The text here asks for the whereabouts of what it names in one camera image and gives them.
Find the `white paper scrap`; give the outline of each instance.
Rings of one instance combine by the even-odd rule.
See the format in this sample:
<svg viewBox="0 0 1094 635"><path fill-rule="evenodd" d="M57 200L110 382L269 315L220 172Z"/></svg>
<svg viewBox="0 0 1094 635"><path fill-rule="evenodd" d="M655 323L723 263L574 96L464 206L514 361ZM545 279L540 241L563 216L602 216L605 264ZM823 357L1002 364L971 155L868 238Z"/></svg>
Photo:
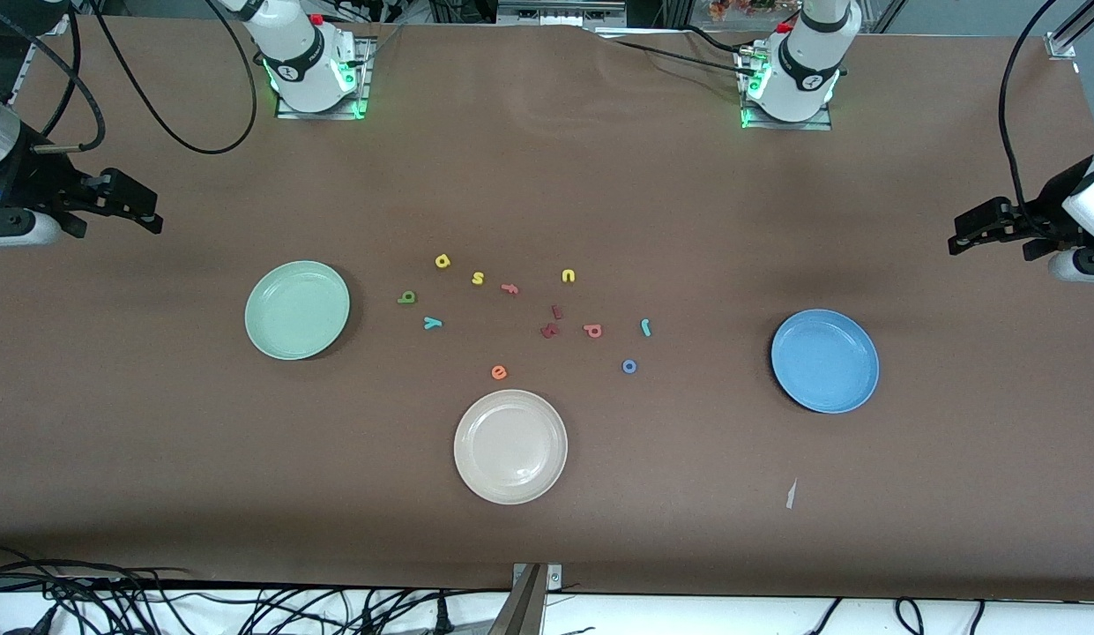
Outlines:
<svg viewBox="0 0 1094 635"><path fill-rule="evenodd" d="M785 497L785 509L793 509L793 496L796 495L796 478L793 480L793 486L789 488L789 496Z"/></svg>

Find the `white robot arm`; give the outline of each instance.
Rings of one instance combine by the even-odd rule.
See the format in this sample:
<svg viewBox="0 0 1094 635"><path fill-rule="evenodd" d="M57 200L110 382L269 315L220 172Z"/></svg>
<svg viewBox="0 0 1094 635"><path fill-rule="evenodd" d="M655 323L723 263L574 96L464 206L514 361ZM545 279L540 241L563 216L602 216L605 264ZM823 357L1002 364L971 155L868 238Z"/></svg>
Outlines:
<svg viewBox="0 0 1094 635"><path fill-rule="evenodd" d="M354 36L312 23L300 0L220 0L236 13L265 57L272 88L293 109L325 112L353 93Z"/></svg>
<svg viewBox="0 0 1094 635"><path fill-rule="evenodd" d="M955 218L954 232L951 256L985 243L1028 241L1025 261L1055 253L1055 277L1094 282L1094 157L1051 177L1025 209L994 197Z"/></svg>
<svg viewBox="0 0 1094 635"><path fill-rule="evenodd" d="M767 59L747 96L777 120L815 116L840 78L840 61L860 33L856 0L806 0L792 31L765 41Z"/></svg>

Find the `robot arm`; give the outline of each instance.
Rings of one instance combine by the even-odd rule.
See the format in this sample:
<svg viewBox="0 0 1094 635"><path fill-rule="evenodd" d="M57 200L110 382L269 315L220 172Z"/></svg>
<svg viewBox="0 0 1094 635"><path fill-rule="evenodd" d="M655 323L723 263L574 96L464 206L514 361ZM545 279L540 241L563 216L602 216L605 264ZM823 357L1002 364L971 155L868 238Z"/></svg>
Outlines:
<svg viewBox="0 0 1094 635"><path fill-rule="evenodd" d="M310 20L300 0L220 0L236 13L265 57L272 88L293 109L325 112L354 92L354 36Z"/></svg>
<svg viewBox="0 0 1094 635"><path fill-rule="evenodd" d="M954 219L951 256L986 243L1027 241L1025 261L1055 253L1051 274L1066 281L1094 282L1094 157L1044 184L1026 209L994 197Z"/></svg>
<svg viewBox="0 0 1094 635"><path fill-rule="evenodd" d="M74 211L119 216L160 233L158 196L116 169L91 176L63 153L38 153L51 145L0 103L0 246L44 245L69 233L81 239L88 222Z"/></svg>
<svg viewBox="0 0 1094 635"><path fill-rule="evenodd" d="M833 97L840 61L860 33L856 0L806 0L789 33L765 41L767 65L747 96L777 120L802 122Z"/></svg>

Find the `table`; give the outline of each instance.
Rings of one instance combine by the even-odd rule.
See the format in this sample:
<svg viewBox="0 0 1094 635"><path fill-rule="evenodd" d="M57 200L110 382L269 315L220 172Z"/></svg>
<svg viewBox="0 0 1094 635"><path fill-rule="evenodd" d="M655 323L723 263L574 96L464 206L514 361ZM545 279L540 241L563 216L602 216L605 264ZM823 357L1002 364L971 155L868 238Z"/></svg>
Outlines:
<svg viewBox="0 0 1094 635"><path fill-rule="evenodd" d="M583 590L1094 598L1094 286L1015 245L946 255L953 218L1011 189L1013 41L860 37L833 132L800 134L741 129L723 71L575 28L406 27L365 120L263 116L196 157L82 25L108 130L75 164L154 188L166 228L94 217L84 241L0 251L0 542L252 581L501 588L551 561ZM247 83L220 25L112 27L181 134L236 136ZM685 37L644 41L723 60ZM62 84L34 65L19 112L39 125ZM1035 192L1094 125L1036 43L1011 90ZM91 131L75 97L54 138ZM321 357L277 361L244 301L298 258L334 266L357 312ZM808 307L876 343L854 413L773 382L769 338ZM459 415L497 388L543 394L570 435L527 506L481 501L453 464Z"/></svg>

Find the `green plate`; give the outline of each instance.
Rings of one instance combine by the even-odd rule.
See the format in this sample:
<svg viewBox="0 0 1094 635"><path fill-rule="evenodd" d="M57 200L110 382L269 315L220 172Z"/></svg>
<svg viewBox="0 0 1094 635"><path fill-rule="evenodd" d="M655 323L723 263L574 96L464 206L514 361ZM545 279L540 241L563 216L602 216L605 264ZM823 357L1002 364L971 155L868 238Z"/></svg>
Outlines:
<svg viewBox="0 0 1094 635"><path fill-rule="evenodd" d="M347 324L350 293L336 269L313 261L277 266L245 302L253 346L277 359L304 359L331 346Z"/></svg>

